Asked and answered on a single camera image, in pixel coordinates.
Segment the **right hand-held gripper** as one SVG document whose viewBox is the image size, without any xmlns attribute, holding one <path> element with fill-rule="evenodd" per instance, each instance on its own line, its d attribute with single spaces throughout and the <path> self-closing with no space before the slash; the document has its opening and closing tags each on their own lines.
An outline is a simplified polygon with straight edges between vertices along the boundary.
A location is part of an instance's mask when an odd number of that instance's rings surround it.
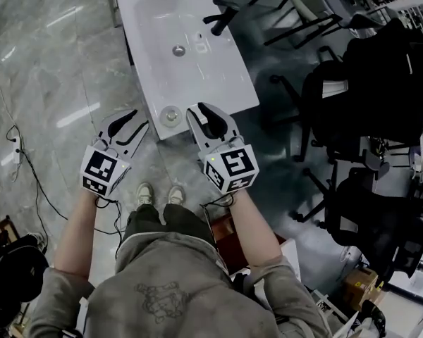
<svg viewBox="0 0 423 338">
<path fill-rule="evenodd" d="M 190 132 L 198 145 L 202 173 L 221 194 L 229 194 L 250 187 L 259 167 L 251 144 L 239 135 L 234 119 L 220 108 L 199 102 L 204 125 L 191 108 L 186 111 Z M 231 138 L 224 140 L 231 133 Z"/>
</svg>

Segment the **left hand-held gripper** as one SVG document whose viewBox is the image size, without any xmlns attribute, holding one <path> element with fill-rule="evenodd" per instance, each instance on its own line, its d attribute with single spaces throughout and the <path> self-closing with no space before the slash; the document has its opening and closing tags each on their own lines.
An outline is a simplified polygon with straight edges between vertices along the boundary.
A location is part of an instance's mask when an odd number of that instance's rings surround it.
<svg viewBox="0 0 423 338">
<path fill-rule="evenodd" d="M 88 145 L 80 167 L 83 188 L 100 197 L 109 197 L 131 169 L 128 160 L 149 129 L 146 120 L 127 138 L 112 139 L 137 114 L 137 109 L 121 110 L 103 119 L 98 137 Z"/>
</svg>

